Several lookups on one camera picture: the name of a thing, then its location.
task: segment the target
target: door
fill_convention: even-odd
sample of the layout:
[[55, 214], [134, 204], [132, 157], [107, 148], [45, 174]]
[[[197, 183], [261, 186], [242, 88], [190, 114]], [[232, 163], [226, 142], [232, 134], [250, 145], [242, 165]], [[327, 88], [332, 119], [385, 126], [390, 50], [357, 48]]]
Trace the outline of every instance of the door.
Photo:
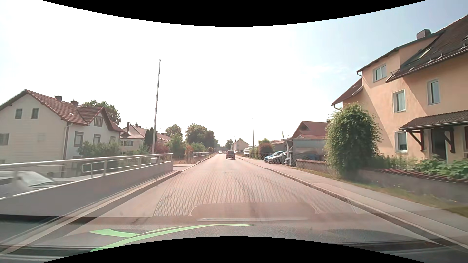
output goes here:
[[445, 132], [442, 129], [431, 130], [432, 154], [437, 154], [439, 158], [447, 160], [445, 145]]

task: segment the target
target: chimney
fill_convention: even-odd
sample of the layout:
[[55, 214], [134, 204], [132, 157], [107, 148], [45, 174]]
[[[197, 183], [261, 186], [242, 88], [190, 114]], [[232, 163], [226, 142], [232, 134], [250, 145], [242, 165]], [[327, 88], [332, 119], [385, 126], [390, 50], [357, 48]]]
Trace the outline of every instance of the chimney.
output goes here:
[[427, 37], [430, 34], [431, 34], [431, 31], [429, 29], [424, 29], [423, 31], [416, 34], [416, 39]]

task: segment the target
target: flagpole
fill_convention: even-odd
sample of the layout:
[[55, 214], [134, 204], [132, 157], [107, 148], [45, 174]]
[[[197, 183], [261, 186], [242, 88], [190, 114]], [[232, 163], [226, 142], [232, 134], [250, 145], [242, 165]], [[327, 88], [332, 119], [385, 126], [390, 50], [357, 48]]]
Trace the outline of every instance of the flagpole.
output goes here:
[[151, 154], [154, 154], [154, 142], [156, 141], [156, 113], [158, 112], [158, 93], [159, 93], [159, 75], [161, 73], [161, 60], [159, 60], [159, 71], [158, 71], [158, 87], [156, 88], [156, 108], [154, 109], [154, 125], [153, 125], [153, 144], [151, 146]]

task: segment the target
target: orange house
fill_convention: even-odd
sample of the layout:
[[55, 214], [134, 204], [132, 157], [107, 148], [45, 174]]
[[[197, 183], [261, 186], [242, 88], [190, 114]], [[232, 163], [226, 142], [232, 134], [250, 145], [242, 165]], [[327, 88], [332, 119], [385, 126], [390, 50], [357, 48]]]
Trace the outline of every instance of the orange house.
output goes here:
[[424, 29], [357, 74], [332, 106], [359, 102], [374, 113], [381, 153], [468, 157], [468, 15], [435, 33]]

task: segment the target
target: asphalt road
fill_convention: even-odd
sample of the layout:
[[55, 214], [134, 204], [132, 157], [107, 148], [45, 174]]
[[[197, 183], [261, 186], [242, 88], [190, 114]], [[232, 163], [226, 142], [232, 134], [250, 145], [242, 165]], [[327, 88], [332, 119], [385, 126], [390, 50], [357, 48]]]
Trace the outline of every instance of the asphalt road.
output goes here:
[[45, 236], [36, 244], [99, 247], [112, 242], [84, 234], [103, 229], [132, 229], [143, 233], [184, 226], [183, 220], [178, 219], [191, 217], [198, 220], [198, 225], [254, 221], [258, 225], [280, 224], [311, 231], [375, 230], [424, 240], [409, 230], [274, 172], [238, 158], [226, 159], [225, 154], [187, 168], [102, 216]]

